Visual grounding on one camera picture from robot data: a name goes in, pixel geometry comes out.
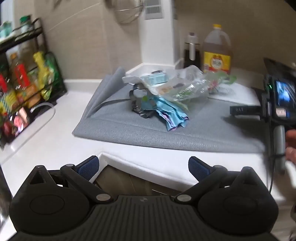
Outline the person right hand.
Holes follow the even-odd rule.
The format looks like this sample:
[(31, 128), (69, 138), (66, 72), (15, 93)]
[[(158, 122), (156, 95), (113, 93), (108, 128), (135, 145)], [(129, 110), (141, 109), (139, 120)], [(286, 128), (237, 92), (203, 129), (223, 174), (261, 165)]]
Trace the person right hand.
[(285, 134), (285, 157), (296, 164), (296, 130), (289, 130)]

